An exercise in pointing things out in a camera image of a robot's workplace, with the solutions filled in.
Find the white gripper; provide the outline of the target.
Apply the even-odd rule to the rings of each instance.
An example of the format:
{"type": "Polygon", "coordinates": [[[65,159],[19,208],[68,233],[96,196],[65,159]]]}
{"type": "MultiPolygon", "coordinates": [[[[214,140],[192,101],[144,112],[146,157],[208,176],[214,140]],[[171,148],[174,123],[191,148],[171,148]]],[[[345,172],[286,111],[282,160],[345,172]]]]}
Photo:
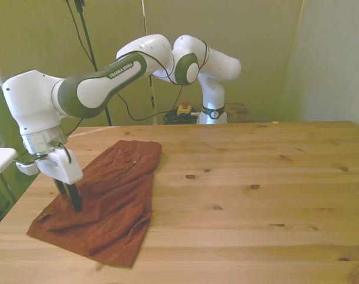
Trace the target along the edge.
{"type": "Polygon", "coordinates": [[[82,210],[82,199],[79,195],[76,182],[83,178],[82,169],[71,150],[55,148],[45,158],[36,161],[41,173],[50,176],[61,195],[67,195],[75,212],[82,210]]]}

